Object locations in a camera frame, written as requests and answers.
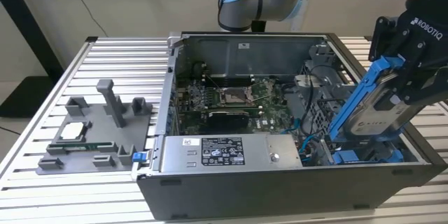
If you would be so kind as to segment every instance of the black floor stand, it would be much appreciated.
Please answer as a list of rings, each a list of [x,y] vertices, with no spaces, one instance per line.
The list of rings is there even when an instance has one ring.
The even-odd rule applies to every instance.
[[[0,1],[48,75],[27,77],[0,105],[1,117],[29,118],[37,112],[64,70],[24,0]]]
[[[28,76],[0,105],[0,117],[31,118],[52,88],[53,83],[47,76]]]

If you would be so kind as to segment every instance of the aluminum extrusion table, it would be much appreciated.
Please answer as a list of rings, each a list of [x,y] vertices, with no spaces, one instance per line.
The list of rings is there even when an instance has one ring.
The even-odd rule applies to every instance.
[[[361,65],[371,44],[340,38]],[[155,134],[168,56],[165,38],[100,38],[87,42],[36,116],[0,164],[0,223],[163,223],[153,220],[131,172],[39,176],[37,161],[63,123],[69,96],[104,103],[100,78],[112,78],[124,102],[137,95],[153,104],[148,143]],[[448,106],[428,106],[412,120],[448,161]],[[208,220],[199,223],[448,223],[448,170],[425,186],[401,190],[376,210]]]

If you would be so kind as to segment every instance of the sticker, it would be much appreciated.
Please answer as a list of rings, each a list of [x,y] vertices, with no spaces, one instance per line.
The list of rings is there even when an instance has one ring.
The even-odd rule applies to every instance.
[[[184,138],[183,145],[199,145],[200,138]]]
[[[251,44],[249,43],[239,43],[239,49],[249,49]]]
[[[240,137],[203,138],[201,154],[203,165],[205,166],[245,164]]]

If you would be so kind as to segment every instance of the open computer chassis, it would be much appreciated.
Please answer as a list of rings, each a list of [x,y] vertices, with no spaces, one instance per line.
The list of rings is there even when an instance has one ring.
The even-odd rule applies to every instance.
[[[132,172],[156,219],[372,209],[445,169],[411,124],[395,141],[328,140],[365,73],[333,34],[185,32],[169,45],[157,137]]]

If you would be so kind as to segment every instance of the power supply label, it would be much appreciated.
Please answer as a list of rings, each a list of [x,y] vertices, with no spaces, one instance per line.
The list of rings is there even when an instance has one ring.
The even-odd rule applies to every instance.
[[[240,137],[203,138],[203,165],[244,165]]]

